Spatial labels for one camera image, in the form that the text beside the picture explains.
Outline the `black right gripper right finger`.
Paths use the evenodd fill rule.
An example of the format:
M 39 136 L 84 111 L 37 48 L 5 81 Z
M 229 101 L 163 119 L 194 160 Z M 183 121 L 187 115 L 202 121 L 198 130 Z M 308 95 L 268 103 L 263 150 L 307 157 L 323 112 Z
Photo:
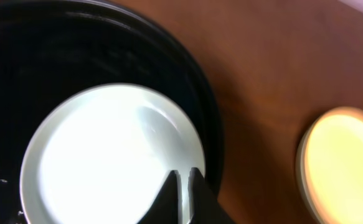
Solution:
M 190 171 L 189 200 L 190 224 L 235 224 L 220 206 L 196 167 Z

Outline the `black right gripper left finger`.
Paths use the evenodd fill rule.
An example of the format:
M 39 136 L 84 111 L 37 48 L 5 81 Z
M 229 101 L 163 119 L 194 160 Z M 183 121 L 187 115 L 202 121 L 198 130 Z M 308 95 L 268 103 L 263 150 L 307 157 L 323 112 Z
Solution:
M 138 224 L 178 224 L 181 214 L 179 196 L 179 173 L 172 170 L 168 173 L 151 207 Z

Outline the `light blue plate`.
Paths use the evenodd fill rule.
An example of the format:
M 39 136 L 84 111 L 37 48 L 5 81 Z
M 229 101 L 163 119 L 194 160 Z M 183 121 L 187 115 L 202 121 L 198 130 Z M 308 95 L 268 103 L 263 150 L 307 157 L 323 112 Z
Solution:
M 24 154 L 20 196 L 27 223 L 137 223 L 171 171 L 176 221 L 189 223 L 191 169 L 204 150 L 188 115 L 138 85 L 84 90 L 40 124 Z

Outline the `yellow plate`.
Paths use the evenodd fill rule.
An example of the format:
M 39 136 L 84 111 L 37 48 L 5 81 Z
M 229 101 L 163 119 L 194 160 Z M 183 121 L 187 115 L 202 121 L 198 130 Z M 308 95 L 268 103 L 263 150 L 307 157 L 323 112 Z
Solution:
M 363 110 L 334 108 L 309 126 L 296 178 L 317 223 L 363 223 Z

